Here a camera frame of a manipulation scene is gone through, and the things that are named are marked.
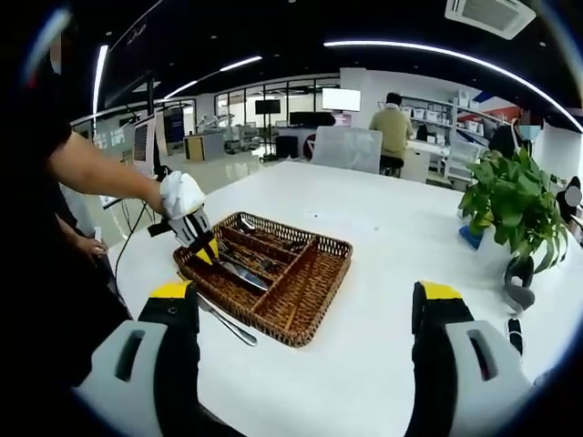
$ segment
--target black ceiling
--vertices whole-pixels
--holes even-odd
[[[65,80],[72,118],[90,112],[98,47],[102,44],[112,47],[156,2],[90,3],[91,6],[89,2],[74,4],[79,30]],[[537,112],[549,112],[549,104],[527,88],[466,61],[400,48],[322,46],[332,40],[395,40],[439,46],[487,60],[537,85],[564,107],[581,107],[581,94],[565,57],[540,17],[507,41],[446,20],[445,3],[445,0],[165,0],[148,15],[144,30],[148,33],[148,44],[144,53],[132,58],[131,46],[123,44],[110,52],[102,90],[111,94],[112,84],[118,88],[129,79],[149,73],[161,82],[155,97],[162,98],[232,62],[259,55],[263,56],[260,62],[201,80],[181,94],[219,92],[270,78],[331,73],[343,66],[359,66],[438,77],[485,90]],[[581,6],[576,5],[580,2],[554,2],[557,3],[569,31],[580,31],[574,26],[583,17]],[[118,103],[144,98],[126,93]]]

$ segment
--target wicker basket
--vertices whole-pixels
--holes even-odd
[[[241,232],[241,218],[255,230]],[[174,252],[181,273],[237,320],[288,346],[309,343],[350,266],[352,246],[245,212],[227,217],[213,232],[232,249],[221,259],[244,266],[269,289],[259,290],[218,263],[209,266],[186,248]],[[285,249],[290,246],[294,251]]]

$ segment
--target white chair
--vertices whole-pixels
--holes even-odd
[[[383,134],[356,127],[318,127],[312,163],[379,174]]]
[[[449,157],[445,161],[445,177],[472,182],[472,172],[466,164],[477,162],[484,150],[479,144],[453,141],[449,147]]]

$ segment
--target green leaves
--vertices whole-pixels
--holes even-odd
[[[477,182],[462,197],[459,208],[471,216],[470,231],[478,234],[494,225],[494,240],[509,242],[513,252],[525,259],[546,242],[547,253],[537,272],[555,266],[561,258],[561,237],[567,231],[549,192],[547,173],[521,149],[512,159],[497,152],[485,153],[469,164]]]

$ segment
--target beige shirt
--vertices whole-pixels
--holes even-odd
[[[403,159],[407,139],[413,135],[413,127],[409,117],[397,105],[374,114],[369,129],[383,133],[382,155]]]

